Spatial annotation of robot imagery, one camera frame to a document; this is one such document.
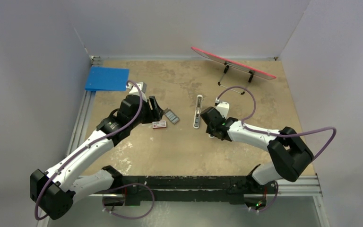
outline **gray wall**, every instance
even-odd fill
[[[92,55],[279,56],[310,0],[64,0]]]
[[[303,129],[337,127],[315,161],[331,225],[363,226],[363,1],[312,0],[281,61]]]
[[[0,0],[0,226],[35,226],[29,176],[64,157],[89,57],[58,0]]]

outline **blue folder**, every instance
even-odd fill
[[[87,91],[125,91],[128,69],[91,67],[85,89]]]

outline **red-edged board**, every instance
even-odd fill
[[[221,64],[226,64],[226,65],[229,65],[229,66],[231,66],[233,68],[236,68],[238,70],[245,71],[245,72],[248,72],[248,73],[250,71],[254,72],[254,76],[258,76],[258,77],[261,77],[261,78],[264,78],[264,79],[276,79],[276,76],[274,76],[272,74],[266,73],[264,71],[261,71],[261,70],[255,69],[255,68],[252,68],[252,67],[247,66],[247,65],[243,65],[243,64],[238,63],[236,61],[232,61],[232,60],[229,60],[229,59],[226,59],[226,58],[219,57],[217,55],[214,55],[213,53],[209,53],[209,52],[200,50],[200,49],[195,48],[195,47],[192,47],[191,49],[194,50],[195,52],[197,52],[199,55],[201,55],[201,56],[203,56],[205,58],[211,59],[213,61],[219,62]]]

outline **robotic arm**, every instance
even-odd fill
[[[282,178],[295,182],[314,159],[311,150],[300,137],[282,138],[274,136],[275,134],[296,134],[294,129],[285,127],[283,130],[271,130],[244,124],[254,130],[266,131],[268,134],[252,132],[246,130],[238,119],[226,118],[228,111],[229,104],[220,102],[216,103],[216,107],[207,108],[200,115],[207,124],[206,132],[210,137],[247,143],[270,154],[272,162],[256,166],[247,176],[253,181],[253,184],[265,185]]]
[[[139,90],[135,86],[131,87],[129,95],[123,99],[120,108],[113,110],[107,118],[103,119],[91,136],[75,151],[47,171],[42,172],[37,169],[31,174],[31,199],[52,219],[63,216],[74,202],[85,196],[109,189],[116,180],[114,169],[101,170],[92,176],[82,178],[79,176],[102,154],[128,137],[131,130],[137,125],[162,119],[164,111],[158,106],[155,97],[149,97],[150,106],[145,96],[146,85],[144,83],[137,83],[137,85],[141,97]],[[130,123],[138,112],[140,98],[142,98],[140,113]],[[112,135],[127,124],[129,126]],[[91,142],[95,140],[98,142],[91,145]]]

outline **tabletop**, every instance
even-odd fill
[[[300,122],[290,94],[283,66],[279,61],[238,61],[277,77],[265,80],[230,68],[222,80],[225,86],[247,86],[257,100],[257,111],[246,123],[267,128],[285,126],[301,132]],[[217,82],[224,65],[213,61],[105,61],[104,67],[126,68],[129,79],[147,84],[147,96],[155,96],[162,109],[169,108],[180,121],[167,120],[166,129],[139,125],[129,137],[97,159],[83,175],[91,175],[111,165],[124,175],[247,175],[259,163],[271,161],[267,152],[248,144],[210,139],[201,121],[193,128],[197,95],[203,95],[202,108],[214,106],[225,88]],[[91,112],[87,136],[109,113],[119,108],[127,92],[98,91]],[[249,94],[226,92],[222,98],[230,104],[228,116],[241,119],[253,109]],[[309,165],[303,175],[314,175]]]

